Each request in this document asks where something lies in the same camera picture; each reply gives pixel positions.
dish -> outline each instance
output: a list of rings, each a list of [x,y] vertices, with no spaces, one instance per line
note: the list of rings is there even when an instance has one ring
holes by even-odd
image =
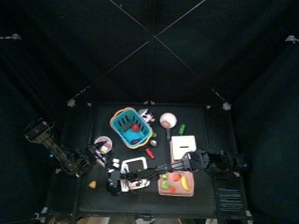
[[[167,174],[166,177],[163,177],[163,175],[161,175],[161,178],[159,178],[159,181],[158,181],[159,194],[166,195],[166,196],[191,197],[194,195],[194,176],[193,176],[193,173],[189,172],[189,171],[174,171],[174,172],[167,172],[166,174]],[[174,180],[174,175],[177,175],[177,174],[179,174],[182,178],[175,181]],[[189,183],[189,186],[190,186],[191,190],[185,190],[185,188],[183,188],[183,182],[182,182],[183,176],[187,179],[187,183]],[[163,188],[165,181],[169,182],[170,189]]]

tray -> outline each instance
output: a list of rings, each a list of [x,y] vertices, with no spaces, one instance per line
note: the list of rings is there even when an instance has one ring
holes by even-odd
[[[181,175],[185,175],[189,181],[189,185],[191,187],[191,190],[187,191],[183,189],[182,181],[174,181],[174,174],[179,173]],[[174,171],[174,172],[167,172],[167,180],[171,186],[175,187],[175,193],[171,193],[170,190],[165,190],[162,188],[162,183],[165,181],[165,178],[161,175],[159,181],[158,181],[158,189],[159,189],[159,194],[166,195],[166,196],[182,196],[182,197],[191,197],[194,195],[194,176],[193,173],[189,171]]]

plastic basket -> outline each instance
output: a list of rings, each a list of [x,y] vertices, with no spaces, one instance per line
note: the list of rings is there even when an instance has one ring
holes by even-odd
[[[131,129],[134,124],[139,125],[141,131]],[[146,145],[151,138],[153,129],[134,108],[121,109],[110,120],[110,126],[122,137],[130,149],[137,149]]]

yellow object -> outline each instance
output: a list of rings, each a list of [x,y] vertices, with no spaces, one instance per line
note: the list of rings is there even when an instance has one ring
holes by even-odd
[[[95,180],[91,181],[90,184],[89,184],[89,187],[95,189],[97,186],[98,186],[98,182]]]
[[[185,175],[182,175],[182,187],[186,191],[190,191],[191,190],[191,187],[190,187],[190,184],[189,184],[189,180],[186,178]]]

white box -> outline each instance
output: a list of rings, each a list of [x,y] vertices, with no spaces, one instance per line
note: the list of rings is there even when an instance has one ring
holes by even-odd
[[[197,151],[195,136],[173,136],[173,161],[181,160],[189,151]]]

